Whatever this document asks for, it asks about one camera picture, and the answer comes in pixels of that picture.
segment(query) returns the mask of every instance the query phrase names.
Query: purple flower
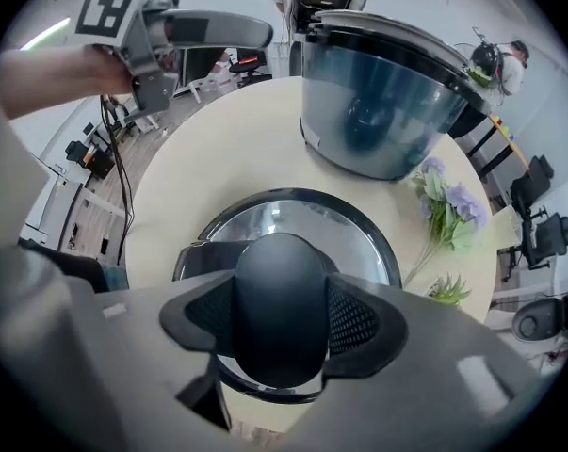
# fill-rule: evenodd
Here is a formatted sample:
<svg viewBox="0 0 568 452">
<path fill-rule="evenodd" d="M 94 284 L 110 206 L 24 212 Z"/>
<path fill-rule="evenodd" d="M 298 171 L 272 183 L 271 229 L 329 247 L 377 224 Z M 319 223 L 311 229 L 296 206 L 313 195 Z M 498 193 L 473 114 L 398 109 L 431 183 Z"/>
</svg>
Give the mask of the purple flower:
<svg viewBox="0 0 568 452">
<path fill-rule="evenodd" d="M 424 219 L 432 218 L 432 209 L 430 208 L 430 198 L 426 194 L 420 197 L 419 207 Z"/>
<path fill-rule="evenodd" d="M 445 163 L 438 157 L 428 157 L 422 163 L 422 172 L 428 172 L 430 169 L 436 169 L 442 176 L 445 174 Z"/>
<path fill-rule="evenodd" d="M 468 192 L 462 183 L 446 189 L 445 195 L 447 202 L 457 210 L 457 214 L 463 221 L 474 220 L 479 229 L 486 225 L 486 209 Z"/>
</svg>

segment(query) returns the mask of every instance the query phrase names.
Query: black office chair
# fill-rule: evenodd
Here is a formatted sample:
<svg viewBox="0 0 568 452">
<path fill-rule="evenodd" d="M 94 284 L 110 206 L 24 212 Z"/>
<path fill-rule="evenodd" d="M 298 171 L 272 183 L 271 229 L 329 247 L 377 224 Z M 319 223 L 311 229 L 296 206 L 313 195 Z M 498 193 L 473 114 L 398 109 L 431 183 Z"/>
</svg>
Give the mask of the black office chair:
<svg viewBox="0 0 568 452">
<path fill-rule="evenodd" d="M 89 147 L 80 140 L 72 140 L 66 147 L 66 160 L 77 163 L 79 166 L 85 167 L 83 161 L 85 155 L 89 151 Z"/>
<path fill-rule="evenodd" d="M 532 220 L 543 215 L 547 216 L 545 210 L 540 211 L 536 215 L 531 215 L 530 207 L 549 190 L 553 177 L 554 170 L 547 162 L 545 156 L 542 155 L 533 157 L 525 175 L 511 183 L 511 204 L 523 220 Z"/>
<path fill-rule="evenodd" d="M 267 57 L 262 50 L 237 49 L 237 63 L 232 63 L 229 72 L 247 73 L 239 84 L 242 88 L 272 78 L 271 75 L 254 74 L 259 67 L 264 65 L 267 65 Z"/>
<path fill-rule="evenodd" d="M 541 269 L 549 267 L 549 261 L 542 263 L 545 258 L 551 256 L 563 256 L 568 247 L 568 217 L 560 217 L 558 213 L 551 216 L 544 222 L 537 225 L 535 239 L 532 238 L 532 221 L 522 222 L 522 246 L 512 247 L 501 254 L 510 255 L 510 266 L 508 276 L 503 278 L 503 282 L 510 279 L 511 273 L 518 266 L 520 260 L 516 261 L 516 252 L 520 251 L 522 256 L 527 258 L 528 269 Z"/>
</svg>

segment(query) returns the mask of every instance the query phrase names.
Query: black lid knob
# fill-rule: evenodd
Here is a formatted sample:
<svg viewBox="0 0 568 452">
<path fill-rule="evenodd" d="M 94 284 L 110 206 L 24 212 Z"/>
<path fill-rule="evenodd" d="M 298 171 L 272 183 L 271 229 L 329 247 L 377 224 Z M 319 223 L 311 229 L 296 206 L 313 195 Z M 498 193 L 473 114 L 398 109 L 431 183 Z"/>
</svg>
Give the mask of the black lid knob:
<svg viewBox="0 0 568 452">
<path fill-rule="evenodd" d="M 235 358 L 271 387 L 314 377 L 328 346 L 327 275 L 318 252 L 292 234 L 268 234 L 241 255 L 232 296 Z"/>
</svg>

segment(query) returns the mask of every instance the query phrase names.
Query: beige tabletop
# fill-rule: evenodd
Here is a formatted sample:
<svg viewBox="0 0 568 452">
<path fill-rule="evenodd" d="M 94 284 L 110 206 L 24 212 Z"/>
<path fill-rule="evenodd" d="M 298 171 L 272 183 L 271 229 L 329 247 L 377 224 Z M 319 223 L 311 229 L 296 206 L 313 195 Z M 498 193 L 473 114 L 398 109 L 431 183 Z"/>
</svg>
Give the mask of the beige tabletop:
<svg viewBox="0 0 568 452">
<path fill-rule="evenodd" d="M 132 288 L 168 283 L 181 249 L 222 210 L 279 187 L 316 189 L 358 208 L 380 228 L 401 275 L 407 274 L 428 233 L 409 183 L 350 174 L 305 145 L 301 92 L 299 77 L 245 87 L 203 108 L 169 137 L 134 198 L 136 217 L 126 239 Z M 450 137 L 443 136 L 431 155 L 444 160 L 451 184 L 463 182 L 490 209 L 478 176 Z M 495 247 L 487 243 L 481 239 L 462 255 L 440 253 L 412 281 L 410 291 L 423 294 L 438 276 L 461 273 L 472 289 L 462 309 L 484 321 L 496 273 Z M 223 388 L 232 416 L 261 428 L 286 430 L 309 407 L 267 404 Z"/>
</svg>

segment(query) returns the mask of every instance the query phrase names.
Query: metal rim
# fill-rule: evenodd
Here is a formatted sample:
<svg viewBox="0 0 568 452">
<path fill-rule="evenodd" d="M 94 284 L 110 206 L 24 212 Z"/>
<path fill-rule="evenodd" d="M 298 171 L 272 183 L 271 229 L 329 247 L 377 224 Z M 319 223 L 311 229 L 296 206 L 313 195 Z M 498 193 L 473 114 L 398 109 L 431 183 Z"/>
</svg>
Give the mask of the metal rim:
<svg viewBox="0 0 568 452">
<path fill-rule="evenodd" d="M 393 250 L 378 227 L 361 211 L 331 194 L 301 187 L 285 187 L 253 194 L 225 209 L 202 230 L 199 240 L 210 238 L 227 222 L 254 206 L 274 201 L 303 201 L 330 208 L 352 222 L 372 242 L 388 272 L 391 286 L 401 287 L 400 270 Z"/>
<path fill-rule="evenodd" d="M 373 30 L 324 24 L 316 24 L 303 39 L 308 44 L 330 45 L 385 58 L 440 82 L 479 112 L 489 113 L 489 104 L 470 86 L 467 74 L 407 41 Z"/>
<path fill-rule="evenodd" d="M 458 66 L 454 64 L 451 60 L 458 60 L 461 63 L 467 63 L 465 57 L 452 45 L 445 42 L 444 40 L 436 37 L 435 35 L 431 34 L 430 32 L 419 28 L 417 26 L 407 24 L 402 22 L 401 20 L 391 19 L 390 17 L 384 17 L 382 15 L 376 15 L 374 13 L 366 13 L 363 11 L 357 10 L 322 10 L 316 13 L 316 17 L 321 18 L 323 24 L 331 25 L 333 23 L 328 23 L 330 18 L 334 18 L 339 21 L 333 25 L 336 26 L 345 26 L 348 28 L 362 28 L 365 30 L 373 30 L 377 32 L 383 32 L 384 29 L 368 29 L 365 28 L 365 25 L 356 24 L 354 21 L 363 20 L 374 22 L 380 26 L 389 26 L 393 27 L 397 30 L 402 32 L 406 32 L 410 36 L 418 37 L 419 39 L 424 39 L 428 43 L 431 43 L 436 46 L 435 49 L 430 48 L 427 45 L 422 46 L 422 49 L 429 52 L 434 53 L 437 57 L 442 58 L 448 64 L 451 64 L 456 69 Z"/>
<path fill-rule="evenodd" d="M 267 387 L 266 390 L 260 390 L 256 388 L 256 385 L 247 381 L 243 377 L 233 373 L 227 366 L 221 361 L 219 362 L 220 378 L 225 385 L 233 388 L 236 392 L 244 394 L 245 396 L 252 396 L 259 400 L 270 403 L 279 403 L 282 405 L 295 405 L 301 403 L 312 403 L 321 393 L 315 392 L 312 394 L 287 394 L 279 389 L 274 389 Z"/>
</svg>

